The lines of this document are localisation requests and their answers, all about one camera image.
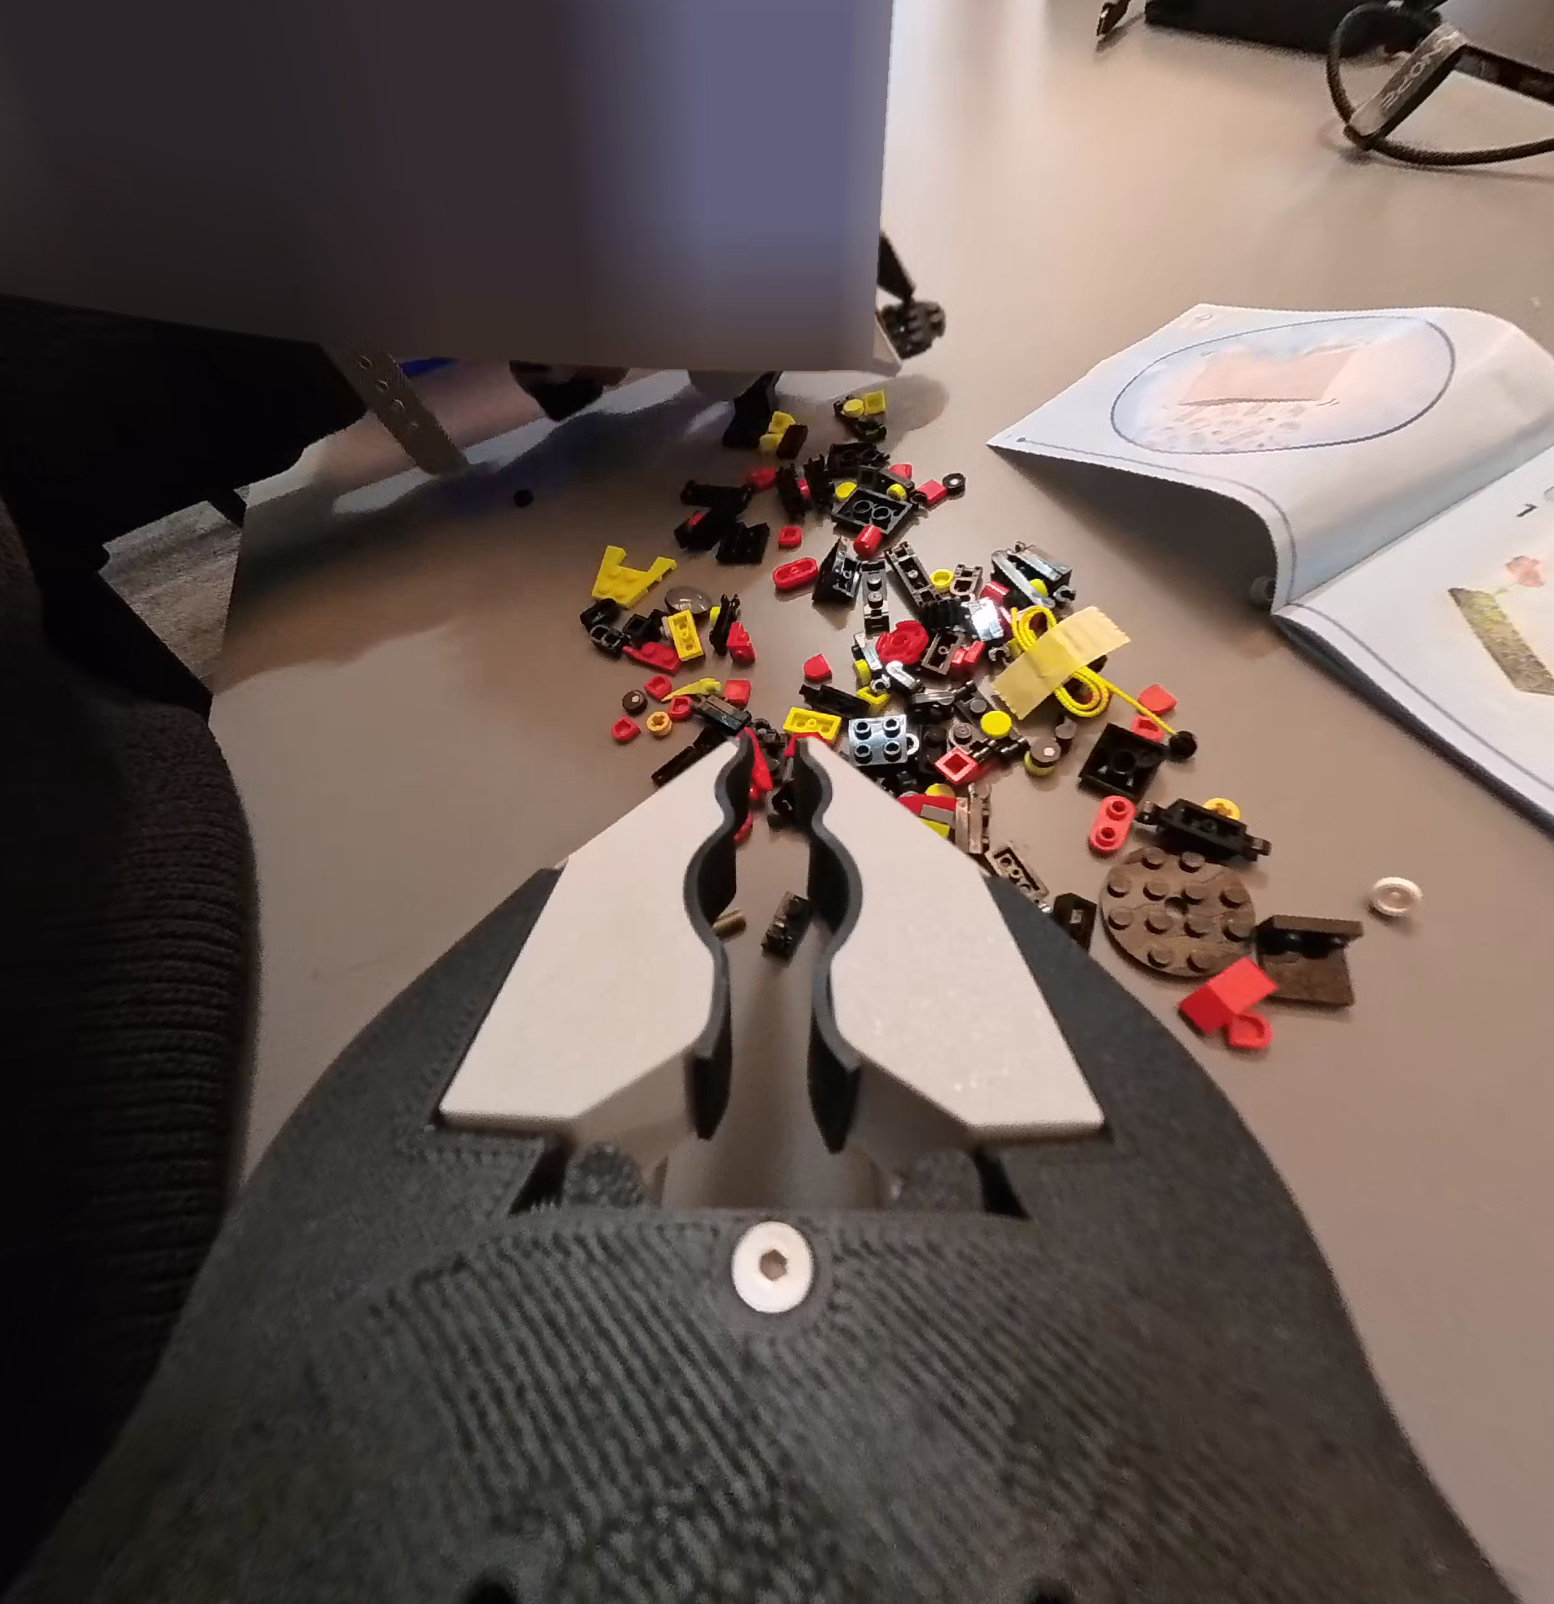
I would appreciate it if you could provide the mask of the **pile of small lego pieces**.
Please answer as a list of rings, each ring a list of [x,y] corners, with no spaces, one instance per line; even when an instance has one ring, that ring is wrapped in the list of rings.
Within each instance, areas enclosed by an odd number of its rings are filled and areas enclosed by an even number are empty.
[[[599,654],[647,672],[624,693],[611,738],[668,738],[697,718],[693,741],[652,773],[661,784],[749,727],[760,741],[751,804],[776,827],[794,822],[794,747],[826,740],[1089,947],[1096,929],[1107,933],[1101,888],[1051,890],[1017,847],[994,840],[990,786],[1010,770],[1049,777],[1087,736],[1089,852],[1108,868],[1135,847],[1198,852],[1239,870],[1253,899],[1246,868],[1267,843],[1234,800],[1141,799],[1196,741],[1174,725],[1176,698],[1162,684],[1128,693],[1107,679],[1114,630],[1048,688],[1033,727],[1022,722],[1024,686],[999,691],[1028,648],[1090,643],[1105,627],[1099,613],[1074,611],[1071,570],[1024,541],[985,562],[928,570],[912,532],[965,491],[965,477],[919,480],[887,453],[881,391],[844,394],[833,414],[842,437],[810,450],[806,423],[777,403],[776,375],[758,375],[733,398],[722,434],[727,450],[752,459],[731,482],[685,482],[676,555],[640,566],[606,546],[577,625]],[[1350,947],[1364,934],[1348,918],[1255,913],[1250,956],[1196,983],[1171,976],[1187,988],[1185,1022],[1237,1051],[1271,1042],[1266,1001],[1352,1006]]]

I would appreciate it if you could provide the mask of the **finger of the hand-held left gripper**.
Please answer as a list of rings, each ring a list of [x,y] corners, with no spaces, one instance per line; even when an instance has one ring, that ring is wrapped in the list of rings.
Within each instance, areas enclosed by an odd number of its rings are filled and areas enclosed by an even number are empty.
[[[904,355],[896,344],[894,330],[901,307],[915,296],[913,280],[901,262],[892,241],[878,235],[872,285],[872,357],[881,371],[897,371]]]

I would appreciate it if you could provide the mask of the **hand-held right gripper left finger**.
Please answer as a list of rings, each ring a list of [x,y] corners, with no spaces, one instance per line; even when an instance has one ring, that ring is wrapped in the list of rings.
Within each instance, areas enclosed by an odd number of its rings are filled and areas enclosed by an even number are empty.
[[[670,1153],[729,1095],[735,893],[754,740],[722,741],[570,852],[438,1113],[468,1131]]]

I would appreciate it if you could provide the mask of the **dark brown round lego plate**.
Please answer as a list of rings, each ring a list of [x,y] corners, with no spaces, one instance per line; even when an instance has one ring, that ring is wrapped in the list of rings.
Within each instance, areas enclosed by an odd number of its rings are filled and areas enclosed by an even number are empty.
[[[1198,983],[1255,947],[1250,886],[1198,852],[1148,845],[1110,865],[1098,897],[1110,943],[1144,970]]]

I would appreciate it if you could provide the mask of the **light blue instruction booklet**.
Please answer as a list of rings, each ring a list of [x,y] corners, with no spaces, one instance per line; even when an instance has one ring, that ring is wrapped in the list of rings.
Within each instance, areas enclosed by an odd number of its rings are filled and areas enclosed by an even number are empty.
[[[989,446],[1250,511],[1278,629],[1554,836],[1554,355],[1518,325],[1196,305]]]

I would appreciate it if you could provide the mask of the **silver wristwatch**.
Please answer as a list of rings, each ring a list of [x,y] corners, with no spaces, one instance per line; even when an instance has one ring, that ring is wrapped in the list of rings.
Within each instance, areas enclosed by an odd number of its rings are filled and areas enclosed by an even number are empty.
[[[452,477],[468,468],[466,453],[432,414],[397,357],[386,350],[330,344],[325,355],[418,469]]]

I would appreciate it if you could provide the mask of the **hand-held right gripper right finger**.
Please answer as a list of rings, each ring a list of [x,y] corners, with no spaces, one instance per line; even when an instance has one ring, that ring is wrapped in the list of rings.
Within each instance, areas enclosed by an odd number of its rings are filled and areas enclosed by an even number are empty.
[[[806,1092],[831,1153],[879,1170],[930,1151],[1099,1136],[1105,1113],[1006,920],[1044,925],[820,741],[792,759],[806,895]]]

